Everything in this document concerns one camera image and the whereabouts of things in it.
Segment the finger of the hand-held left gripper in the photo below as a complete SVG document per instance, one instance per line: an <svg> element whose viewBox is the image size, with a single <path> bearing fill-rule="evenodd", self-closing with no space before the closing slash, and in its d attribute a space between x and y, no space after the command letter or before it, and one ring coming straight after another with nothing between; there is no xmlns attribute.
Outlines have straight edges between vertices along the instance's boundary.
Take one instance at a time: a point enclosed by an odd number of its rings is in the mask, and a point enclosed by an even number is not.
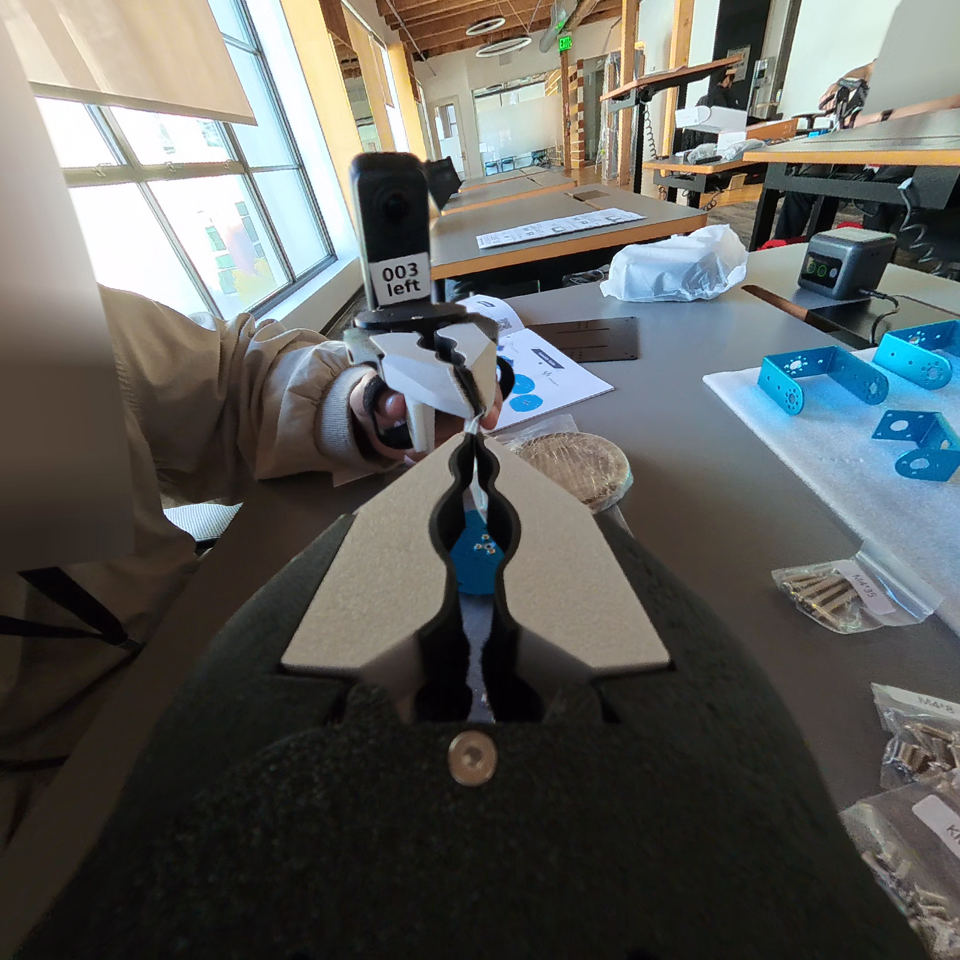
<svg viewBox="0 0 960 960"><path fill-rule="evenodd" d="M492 319L464 319L440 330L440 351L449 357L470 418L483 418L498 391L498 325Z"/></svg>
<svg viewBox="0 0 960 960"><path fill-rule="evenodd" d="M467 395L454 366L422 346L420 334L374 333L369 341L379 354L381 377L391 390L404 396L410 416L422 408L455 417L467 415Z"/></svg>

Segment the blue metal disc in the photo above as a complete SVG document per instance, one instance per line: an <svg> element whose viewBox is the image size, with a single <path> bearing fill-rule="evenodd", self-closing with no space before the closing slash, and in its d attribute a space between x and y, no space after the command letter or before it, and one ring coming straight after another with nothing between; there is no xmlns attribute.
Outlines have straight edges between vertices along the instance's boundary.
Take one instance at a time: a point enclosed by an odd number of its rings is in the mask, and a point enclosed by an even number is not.
<svg viewBox="0 0 960 960"><path fill-rule="evenodd" d="M490 535L487 523L478 510L468 510L464 514L464 529L450 550L450 557L460 594L494 594L504 553Z"/></svg>

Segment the person's left forearm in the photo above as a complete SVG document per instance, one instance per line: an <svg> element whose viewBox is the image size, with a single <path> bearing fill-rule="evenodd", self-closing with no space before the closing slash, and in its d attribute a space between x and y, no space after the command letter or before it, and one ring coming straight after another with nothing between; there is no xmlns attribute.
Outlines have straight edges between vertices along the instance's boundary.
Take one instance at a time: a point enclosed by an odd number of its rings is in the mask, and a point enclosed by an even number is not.
<svg viewBox="0 0 960 960"><path fill-rule="evenodd" d="M254 480L389 468L354 420L368 369L350 365L342 342L99 293L122 395L172 498L233 500Z"/></svg>

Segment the raised wooden standing desk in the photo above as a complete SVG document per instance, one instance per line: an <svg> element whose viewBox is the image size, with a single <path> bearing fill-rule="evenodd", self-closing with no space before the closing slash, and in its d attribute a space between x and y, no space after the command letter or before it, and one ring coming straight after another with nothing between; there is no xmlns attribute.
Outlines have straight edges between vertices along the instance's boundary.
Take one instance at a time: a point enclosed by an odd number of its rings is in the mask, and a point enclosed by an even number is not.
<svg viewBox="0 0 960 960"><path fill-rule="evenodd" d="M691 83L711 77L719 71L726 71L739 66L745 61L744 54L735 54L695 66L682 66L671 70L658 71L635 78L601 95L600 102L606 104L613 113L624 110L635 111L636 130L632 138L633 161L630 166L631 187L634 193L640 194L642 192L647 105L654 99L654 96L664 90L679 90L678 102L681 107L684 107Z"/></svg>

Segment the black-legged standing desk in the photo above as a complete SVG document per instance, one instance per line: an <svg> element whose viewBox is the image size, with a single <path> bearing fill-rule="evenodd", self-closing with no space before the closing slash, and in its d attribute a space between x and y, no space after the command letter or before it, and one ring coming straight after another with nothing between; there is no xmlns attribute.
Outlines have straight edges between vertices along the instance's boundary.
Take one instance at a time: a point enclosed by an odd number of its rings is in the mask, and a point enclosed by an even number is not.
<svg viewBox="0 0 960 960"><path fill-rule="evenodd" d="M755 211L749 250L766 243L773 229L776 207L786 193L817 196L810 231L829 230L843 198L902 206L904 199L893 183L838 179L813 174L790 174L790 166L838 165L912 167L915 206L945 210L958 199L959 110L892 117L867 126L838 129L813 138L796 138L744 153L743 160L767 165Z"/></svg>

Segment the wood-edged grey table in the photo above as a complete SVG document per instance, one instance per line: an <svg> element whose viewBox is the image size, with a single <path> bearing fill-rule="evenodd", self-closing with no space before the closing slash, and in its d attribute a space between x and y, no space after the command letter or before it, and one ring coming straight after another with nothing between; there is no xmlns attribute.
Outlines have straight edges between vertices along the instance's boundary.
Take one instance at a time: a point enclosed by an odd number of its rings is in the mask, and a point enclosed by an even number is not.
<svg viewBox="0 0 960 960"><path fill-rule="evenodd" d="M576 181L569 176L565 176L563 171L530 168L466 181L459 191L451 196L450 202L473 202L501 195L508 196L516 193L565 189L575 186L577 186Z"/></svg>
<svg viewBox="0 0 960 960"><path fill-rule="evenodd" d="M641 219L560 236L526 238L488 249L480 248L476 240L483 234L612 209L639 214ZM707 214L701 209L599 184L514 196L496 205L441 215L431 228L431 277L435 281L455 279L539 261L606 253L629 244L690 234L706 223Z"/></svg>

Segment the long printed paper sheet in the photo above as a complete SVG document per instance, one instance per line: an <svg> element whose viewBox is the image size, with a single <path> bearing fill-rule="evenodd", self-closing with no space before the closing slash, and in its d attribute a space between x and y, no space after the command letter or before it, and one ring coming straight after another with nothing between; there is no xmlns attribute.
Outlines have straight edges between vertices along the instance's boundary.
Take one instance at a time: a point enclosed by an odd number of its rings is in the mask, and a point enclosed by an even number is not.
<svg viewBox="0 0 960 960"><path fill-rule="evenodd" d="M504 230L478 234L476 243L480 250L487 250L568 234L579 234L644 219L645 216L640 213L619 208L593 209L567 217L526 223Z"/></svg>

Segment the white plastic bag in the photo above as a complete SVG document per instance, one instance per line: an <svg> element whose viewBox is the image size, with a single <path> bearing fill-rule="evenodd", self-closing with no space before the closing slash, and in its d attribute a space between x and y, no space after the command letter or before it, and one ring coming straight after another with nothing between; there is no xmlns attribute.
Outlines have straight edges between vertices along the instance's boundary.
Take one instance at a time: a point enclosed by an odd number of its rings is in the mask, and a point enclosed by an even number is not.
<svg viewBox="0 0 960 960"><path fill-rule="evenodd" d="M743 282L748 251L727 224L702 227L649 244L624 246L600 284L627 303L712 301Z"/></svg>

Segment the clear bag of long screws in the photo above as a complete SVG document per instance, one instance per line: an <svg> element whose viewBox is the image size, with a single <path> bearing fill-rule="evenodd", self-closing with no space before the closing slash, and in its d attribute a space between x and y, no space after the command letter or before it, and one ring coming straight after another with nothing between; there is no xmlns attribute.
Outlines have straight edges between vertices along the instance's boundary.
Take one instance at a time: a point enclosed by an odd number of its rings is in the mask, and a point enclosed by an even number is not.
<svg viewBox="0 0 960 960"><path fill-rule="evenodd" d="M869 544L850 558L775 569L771 577L801 613L840 635L914 626L943 601L912 568Z"/></svg>

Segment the white foam sheet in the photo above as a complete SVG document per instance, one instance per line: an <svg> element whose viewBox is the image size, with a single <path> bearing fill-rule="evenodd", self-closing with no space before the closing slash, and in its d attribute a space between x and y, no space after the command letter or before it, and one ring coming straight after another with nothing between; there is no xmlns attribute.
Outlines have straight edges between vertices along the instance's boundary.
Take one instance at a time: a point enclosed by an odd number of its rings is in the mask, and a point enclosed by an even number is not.
<svg viewBox="0 0 960 960"><path fill-rule="evenodd" d="M758 384L760 370L720 371L704 384L774 452L862 542L878 546L942 596L940 617L958 622L959 486L906 478L895 463L916 445L872 438L890 409L939 412L959 426L958 383L925 390L888 374L877 406L862 403L827 376L798 381L801 412L784 412Z"/></svg>

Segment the beige roller blind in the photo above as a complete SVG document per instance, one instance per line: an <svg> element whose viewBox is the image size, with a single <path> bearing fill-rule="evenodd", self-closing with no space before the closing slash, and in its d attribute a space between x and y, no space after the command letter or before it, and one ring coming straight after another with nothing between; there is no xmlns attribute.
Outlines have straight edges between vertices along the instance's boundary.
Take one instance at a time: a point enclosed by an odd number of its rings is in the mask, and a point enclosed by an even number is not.
<svg viewBox="0 0 960 960"><path fill-rule="evenodd" d="M3 1L2 59L35 95L257 125L204 1Z"/></svg>

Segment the clear bag of small screws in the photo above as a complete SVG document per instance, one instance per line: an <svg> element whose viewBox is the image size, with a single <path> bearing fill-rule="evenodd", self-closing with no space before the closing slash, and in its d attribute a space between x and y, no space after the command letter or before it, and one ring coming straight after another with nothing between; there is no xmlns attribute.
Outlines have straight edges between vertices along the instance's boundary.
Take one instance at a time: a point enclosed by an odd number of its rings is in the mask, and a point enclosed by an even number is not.
<svg viewBox="0 0 960 960"><path fill-rule="evenodd" d="M890 734L880 765L882 789L958 770L958 702L880 683L870 689L881 726Z"/></svg>

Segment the large clear bag of screws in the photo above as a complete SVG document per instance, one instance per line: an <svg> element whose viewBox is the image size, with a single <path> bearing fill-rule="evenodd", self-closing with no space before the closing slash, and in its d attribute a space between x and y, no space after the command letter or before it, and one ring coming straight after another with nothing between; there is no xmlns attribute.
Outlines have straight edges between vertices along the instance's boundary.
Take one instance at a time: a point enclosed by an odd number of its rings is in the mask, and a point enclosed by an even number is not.
<svg viewBox="0 0 960 960"><path fill-rule="evenodd" d="M957 959L958 773L862 799L843 810L840 819L930 956Z"/></svg>

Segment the blue metal U bracket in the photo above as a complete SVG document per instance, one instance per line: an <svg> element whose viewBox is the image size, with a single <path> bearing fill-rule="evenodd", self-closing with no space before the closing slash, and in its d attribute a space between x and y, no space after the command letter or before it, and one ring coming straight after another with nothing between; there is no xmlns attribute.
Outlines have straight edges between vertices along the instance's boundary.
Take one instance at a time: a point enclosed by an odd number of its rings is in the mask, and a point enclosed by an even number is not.
<svg viewBox="0 0 960 960"><path fill-rule="evenodd" d="M928 391L946 387L959 358L959 319L890 330L884 334L872 363Z"/></svg>
<svg viewBox="0 0 960 960"><path fill-rule="evenodd" d="M802 381L828 378L869 406L886 401L890 384L876 366L842 346L821 346L763 357L757 386L785 414L794 417L805 408Z"/></svg>

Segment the blue metal motor bracket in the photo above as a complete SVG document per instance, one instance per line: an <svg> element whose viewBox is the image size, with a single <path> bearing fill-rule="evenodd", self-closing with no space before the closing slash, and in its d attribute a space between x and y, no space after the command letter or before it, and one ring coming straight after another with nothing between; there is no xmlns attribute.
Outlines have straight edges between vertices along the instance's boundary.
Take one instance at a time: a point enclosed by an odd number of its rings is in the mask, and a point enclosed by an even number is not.
<svg viewBox="0 0 960 960"><path fill-rule="evenodd" d="M871 438L911 446L894 463L896 473L902 477L948 482L958 471L959 437L941 413L888 410Z"/></svg>

